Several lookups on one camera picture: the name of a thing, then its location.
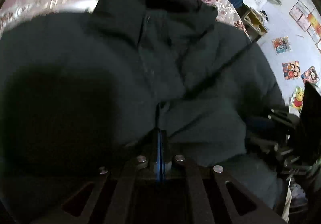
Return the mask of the yellow bear sticker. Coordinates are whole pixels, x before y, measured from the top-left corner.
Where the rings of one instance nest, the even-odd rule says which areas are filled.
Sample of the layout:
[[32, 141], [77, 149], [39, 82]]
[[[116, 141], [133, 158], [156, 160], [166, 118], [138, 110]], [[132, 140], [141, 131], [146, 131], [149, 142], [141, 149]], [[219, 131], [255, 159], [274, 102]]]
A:
[[303, 107], [303, 97], [304, 89], [301, 87], [296, 87], [290, 100], [291, 106], [296, 108], [296, 110], [301, 111]]

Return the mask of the large black jacket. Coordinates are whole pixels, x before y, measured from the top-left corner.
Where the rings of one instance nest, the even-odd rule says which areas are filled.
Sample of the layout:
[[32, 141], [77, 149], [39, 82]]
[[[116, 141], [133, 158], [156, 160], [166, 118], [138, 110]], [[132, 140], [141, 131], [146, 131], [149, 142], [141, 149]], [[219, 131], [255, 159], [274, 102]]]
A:
[[39, 16], [1, 39], [4, 201], [50, 212], [155, 126], [175, 152], [222, 163], [274, 208], [282, 182], [246, 150], [254, 117], [284, 101], [245, 33], [198, 0], [99, 0], [91, 14]]

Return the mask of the cartoon poster family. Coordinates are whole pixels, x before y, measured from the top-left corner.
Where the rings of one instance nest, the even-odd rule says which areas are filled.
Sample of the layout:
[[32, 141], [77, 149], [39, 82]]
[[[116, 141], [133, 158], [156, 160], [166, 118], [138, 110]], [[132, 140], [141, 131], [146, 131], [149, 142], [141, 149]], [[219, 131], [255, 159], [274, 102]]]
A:
[[296, 79], [300, 76], [300, 65], [298, 61], [282, 63], [285, 80]]

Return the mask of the cartoon poster right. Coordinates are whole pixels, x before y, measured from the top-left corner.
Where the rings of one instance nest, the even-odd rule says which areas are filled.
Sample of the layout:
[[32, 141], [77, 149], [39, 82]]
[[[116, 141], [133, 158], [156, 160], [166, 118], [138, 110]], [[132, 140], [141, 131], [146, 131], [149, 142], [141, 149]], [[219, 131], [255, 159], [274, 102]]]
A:
[[317, 84], [319, 81], [318, 74], [314, 66], [311, 66], [308, 70], [301, 74], [301, 79], [303, 83], [309, 82], [311, 84]]

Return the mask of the wooden desk shelf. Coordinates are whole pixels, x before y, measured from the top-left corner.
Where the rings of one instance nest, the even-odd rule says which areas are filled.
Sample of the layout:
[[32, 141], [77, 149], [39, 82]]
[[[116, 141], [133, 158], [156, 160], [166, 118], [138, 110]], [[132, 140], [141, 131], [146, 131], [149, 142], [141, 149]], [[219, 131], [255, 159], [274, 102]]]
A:
[[251, 7], [243, 3], [242, 6], [237, 9], [237, 13], [241, 17], [251, 41], [257, 42], [268, 33], [264, 25], [263, 17]]

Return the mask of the wall certificates group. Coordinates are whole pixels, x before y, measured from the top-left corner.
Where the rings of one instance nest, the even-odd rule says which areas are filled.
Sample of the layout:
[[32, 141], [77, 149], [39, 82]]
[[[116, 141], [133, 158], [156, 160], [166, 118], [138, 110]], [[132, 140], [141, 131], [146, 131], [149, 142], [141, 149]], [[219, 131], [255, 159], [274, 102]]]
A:
[[315, 8], [308, 0], [297, 0], [289, 15], [297, 25], [307, 32], [320, 52], [320, 21], [313, 14]]

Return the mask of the cartoon poster upper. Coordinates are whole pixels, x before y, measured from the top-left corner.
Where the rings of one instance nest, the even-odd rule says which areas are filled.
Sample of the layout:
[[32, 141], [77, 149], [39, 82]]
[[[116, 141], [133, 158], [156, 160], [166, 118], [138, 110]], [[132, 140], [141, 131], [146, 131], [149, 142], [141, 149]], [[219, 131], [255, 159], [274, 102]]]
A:
[[288, 36], [273, 39], [271, 42], [277, 54], [286, 53], [292, 50]]

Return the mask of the floral satin bedspread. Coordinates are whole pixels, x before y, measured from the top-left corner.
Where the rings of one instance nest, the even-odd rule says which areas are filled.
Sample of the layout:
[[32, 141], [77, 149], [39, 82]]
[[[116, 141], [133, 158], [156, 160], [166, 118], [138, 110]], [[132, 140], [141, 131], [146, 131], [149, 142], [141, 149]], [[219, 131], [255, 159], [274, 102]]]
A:
[[[92, 13], [99, 0], [19, 0], [10, 8], [1, 10], [1, 37], [19, 23], [52, 13], [59, 12], [88, 12]], [[248, 36], [245, 25], [235, 7], [228, 0], [212, 0], [206, 2], [218, 11], [216, 21], [225, 23], [244, 32]]]

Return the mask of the cartoon poster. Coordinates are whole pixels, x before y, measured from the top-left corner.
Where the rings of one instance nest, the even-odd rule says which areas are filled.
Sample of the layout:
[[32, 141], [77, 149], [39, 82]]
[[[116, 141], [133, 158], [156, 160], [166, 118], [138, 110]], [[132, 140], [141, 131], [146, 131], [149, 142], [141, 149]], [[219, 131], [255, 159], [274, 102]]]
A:
[[273, 39], [271, 42], [277, 54], [286, 53], [292, 50], [288, 36]]
[[311, 66], [308, 70], [301, 74], [301, 79], [303, 83], [309, 82], [311, 84], [317, 84], [319, 81], [318, 74], [314, 66]]

